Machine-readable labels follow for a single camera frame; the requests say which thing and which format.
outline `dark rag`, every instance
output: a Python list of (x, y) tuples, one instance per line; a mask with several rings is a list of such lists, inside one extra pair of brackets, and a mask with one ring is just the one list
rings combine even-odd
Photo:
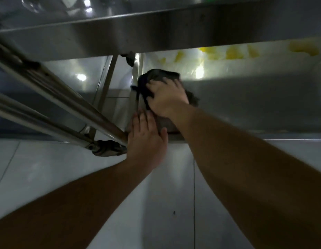
[[(144, 103), (146, 105), (146, 109), (150, 110), (148, 101), (146, 100), (147, 97), (154, 97), (153, 92), (151, 92), (147, 87), (146, 84), (150, 82), (150, 80), (156, 80), (156, 81), (163, 81), (163, 78), (168, 78), (168, 79), (178, 79), (180, 80), (180, 73), (177, 72), (169, 72), (169, 71), (165, 71), (162, 69), (151, 69), (150, 71), (146, 72), (145, 74), (142, 74), (139, 78), (138, 78), (138, 85), (137, 86), (131, 86), (132, 90), (136, 91), (139, 96), (139, 94), (142, 95)], [(192, 92), (189, 92), (187, 90), (186, 94), (188, 97), (188, 101), (189, 104), (193, 105), (193, 106), (197, 106), (198, 105), (198, 98), (196, 98), (194, 96), (194, 94)]]

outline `hand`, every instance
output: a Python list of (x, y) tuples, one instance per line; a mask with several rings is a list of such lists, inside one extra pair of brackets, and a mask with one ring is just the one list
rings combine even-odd
[(167, 143), (167, 129), (163, 128), (158, 134), (152, 112), (142, 112), (140, 117), (137, 113), (134, 114), (132, 130), (128, 135), (127, 160), (154, 169), (162, 162)]
[(174, 103), (189, 104), (189, 102), (180, 81), (164, 78), (164, 82), (150, 80), (150, 83), (146, 84), (146, 87), (154, 93), (154, 98), (147, 97), (147, 101), (155, 114), (169, 118)]

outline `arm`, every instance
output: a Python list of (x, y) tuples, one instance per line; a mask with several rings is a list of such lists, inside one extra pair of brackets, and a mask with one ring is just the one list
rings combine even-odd
[(321, 248), (321, 173), (151, 82), (151, 109), (188, 142), (208, 185), (255, 248)]
[(135, 114), (127, 159), (64, 185), (0, 220), (0, 248), (85, 249), (113, 211), (163, 159), (151, 113)]

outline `tile grout line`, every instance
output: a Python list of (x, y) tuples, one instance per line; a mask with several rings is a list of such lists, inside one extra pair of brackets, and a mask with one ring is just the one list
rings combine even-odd
[(194, 172), (194, 180), (193, 180), (193, 185), (194, 185), (194, 249), (196, 246), (196, 239), (195, 239), (195, 159), (193, 162), (193, 172)]
[(3, 174), (2, 174), (2, 177), (0, 178), (0, 183), (2, 182), (2, 179), (4, 178), (4, 175), (5, 175), (6, 171), (7, 171), (7, 169), (9, 168), (9, 165), (11, 164), (11, 161), (13, 160), (13, 157), (15, 156), (15, 154), (16, 154), (17, 149), (19, 148), (19, 146), (20, 146), (20, 142), (18, 142), (17, 147), (16, 147), (16, 149), (14, 150), (13, 155), (12, 155), (11, 159), (9, 160), (9, 162), (8, 162), (6, 168), (5, 168), (5, 170), (4, 170)]

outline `forearm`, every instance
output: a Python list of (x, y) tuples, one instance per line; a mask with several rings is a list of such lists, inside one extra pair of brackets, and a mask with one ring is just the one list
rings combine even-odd
[(0, 248), (86, 248), (150, 172), (125, 160), (38, 198), (0, 220)]
[[(209, 186), (245, 234), (252, 234), (250, 240), (258, 227), (270, 225), (267, 216), (282, 220), (282, 225), (306, 224), (321, 237), (319, 172), (190, 105), (175, 104), (170, 119), (191, 147)], [(251, 210), (258, 219), (249, 220)]]

